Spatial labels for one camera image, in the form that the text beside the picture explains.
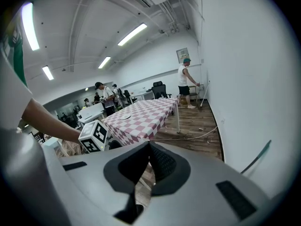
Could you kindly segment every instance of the white wall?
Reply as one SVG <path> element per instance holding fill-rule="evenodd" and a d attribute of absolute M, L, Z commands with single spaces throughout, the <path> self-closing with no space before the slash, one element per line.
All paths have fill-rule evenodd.
<path fill-rule="evenodd" d="M 86 69 L 78 66 L 76 72 L 53 71 L 54 80 L 48 80 L 45 75 L 27 81 L 33 98 L 42 105 L 74 91 L 94 86 L 96 82 L 108 83 L 114 80 L 114 75 L 102 69 Z"/>
<path fill-rule="evenodd" d="M 105 85 L 112 89 L 112 83 L 106 83 Z M 94 101 L 94 96 L 96 92 L 98 92 L 99 96 L 103 96 L 102 90 L 94 90 L 94 87 L 90 87 L 87 91 L 85 91 L 85 89 L 81 89 L 63 97 L 60 97 L 58 99 L 55 99 L 47 104 L 44 104 L 44 107 L 49 112 L 56 110 L 59 116 L 61 117 L 61 111 L 66 113 L 71 110 L 72 112 L 74 106 L 76 105 L 79 105 L 80 108 L 82 108 L 85 105 L 85 98 L 88 98 L 90 103 Z"/>
<path fill-rule="evenodd" d="M 287 187 L 300 161 L 300 51 L 269 0 L 203 0 L 203 16 L 208 100 L 225 162 L 241 171 L 271 139 L 246 176 L 272 197 Z"/>
<path fill-rule="evenodd" d="M 190 74 L 195 81 L 205 83 L 206 72 L 200 65 L 198 44 L 186 31 L 156 40 L 129 56 L 121 66 L 115 67 L 114 83 L 122 90 L 138 92 L 143 87 L 151 89 L 153 82 L 162 81 L 166 84 L 166 92 L 176 97 L 179 94 L 177 70 L 180 66 L 176 51 L 182 48 L 188 48 Z"/>

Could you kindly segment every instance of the black shorts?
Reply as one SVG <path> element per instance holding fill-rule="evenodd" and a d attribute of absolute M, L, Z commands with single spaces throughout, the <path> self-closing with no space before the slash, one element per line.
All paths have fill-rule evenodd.
<path fill-rule="evenodd" d="M 186 86 L 179 86 L 179 91 L 180 91 L 180 95 L 184 95 L 184 96 L 190 95 L 188 85 L 186 85 Z"/>

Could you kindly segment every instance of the green cap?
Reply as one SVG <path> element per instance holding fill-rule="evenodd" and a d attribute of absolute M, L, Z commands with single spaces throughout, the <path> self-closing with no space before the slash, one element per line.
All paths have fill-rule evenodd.
<path fill-rule="evenodd" d="M 191 60 L 189 59 L 189 58 L 185 58 L 184 60 L 183 60 L 183 64 L 184 63 L 186 63 L 186 62 L 190 62 Z"/>

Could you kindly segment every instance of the framed picture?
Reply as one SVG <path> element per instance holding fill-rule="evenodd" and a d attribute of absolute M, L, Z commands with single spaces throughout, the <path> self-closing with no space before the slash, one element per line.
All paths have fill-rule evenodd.
<path fill-rule="evenodd" d="M 190 58 L 187 48 L 177 50 L 177 56 L 178 56 L 179 64 L 183 64 L 183 60 L 185 58 Z"/>

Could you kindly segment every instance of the black mesh seat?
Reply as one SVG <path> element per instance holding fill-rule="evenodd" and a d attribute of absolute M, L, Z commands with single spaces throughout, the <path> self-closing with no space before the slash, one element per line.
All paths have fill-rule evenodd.
<path fill-rule="evenodd" d="M 166 94 L 166 85 L 162 83 L 162 81 L 154 82 L 153 87 L 151 88 L 154 93 L 155 99 L 159 99 L 160 97 L 170 98 L 171 94 Z"/>

